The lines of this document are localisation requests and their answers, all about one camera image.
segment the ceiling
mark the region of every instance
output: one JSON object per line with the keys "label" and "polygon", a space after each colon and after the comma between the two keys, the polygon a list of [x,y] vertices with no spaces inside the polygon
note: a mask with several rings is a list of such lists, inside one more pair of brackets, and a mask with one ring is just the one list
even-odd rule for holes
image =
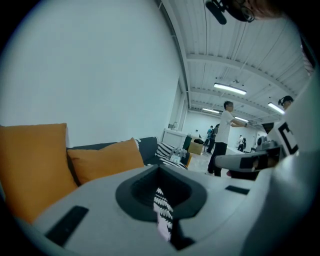
{"label": "ceiling", "polygon": [[[162,0],[181,51],[189,108],[223,110],[258,125],[278,121],[268,106],[286,95],[295,98],[309,79],[299,33],[289,20],[240,22],[224,13],[221,25],[205,0]],[[246,95],[214,88],[214,83],[247,91]]]}

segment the orange cushion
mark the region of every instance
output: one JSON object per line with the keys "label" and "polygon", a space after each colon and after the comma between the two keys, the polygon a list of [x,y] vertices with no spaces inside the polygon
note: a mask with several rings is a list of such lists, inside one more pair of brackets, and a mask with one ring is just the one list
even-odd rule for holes
{"label": "orange cushion", "polygon": [[66,123],[0,127],[5,202],[29,223],[77,188],[67,164],[66,128]]}
{"label": "orange cushion", "polygon": [[69,149],[68,155],[81,184],[145,166],[134,138],[100,150]]}

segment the cardboard box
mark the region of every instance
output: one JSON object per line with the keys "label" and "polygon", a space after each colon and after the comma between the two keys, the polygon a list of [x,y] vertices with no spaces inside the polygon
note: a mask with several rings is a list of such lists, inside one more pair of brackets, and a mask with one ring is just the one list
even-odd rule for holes
{"label": "cardboard box", "polygon": [[190,142],[190,146],[188,148],[189,153],[194,153],[197,155],[201,155],[203,144],[195,143],[195,142]]}

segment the white cabinet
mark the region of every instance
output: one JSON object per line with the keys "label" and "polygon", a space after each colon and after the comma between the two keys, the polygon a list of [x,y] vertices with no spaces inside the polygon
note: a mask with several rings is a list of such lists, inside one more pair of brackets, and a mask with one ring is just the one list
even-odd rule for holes
{"label": "white cabinet", "polygon": [[187,135],[176,130],[164,129],[162,142],[182,149]]}

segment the yellow object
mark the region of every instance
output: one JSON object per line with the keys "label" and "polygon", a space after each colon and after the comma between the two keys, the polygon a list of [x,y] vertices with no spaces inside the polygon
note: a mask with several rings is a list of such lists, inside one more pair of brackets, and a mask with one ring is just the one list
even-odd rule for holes
{"label": "yellow object", "polygon": [[77,188],[67,164],[66,128],[66,123],[0,127],[5,202],[29,223]]}
{"label": "yellow object", "polygon": [[100,150],[69,149],[68,155],[81,184],[145,166],[134,138]]}
{"label": "yellow object", "polygon": [[190,142],[190,146],[188,148],[189,153],[194,153],[197,155],[201,155],[203,148],[203,144],[195,143],[195,142]]}

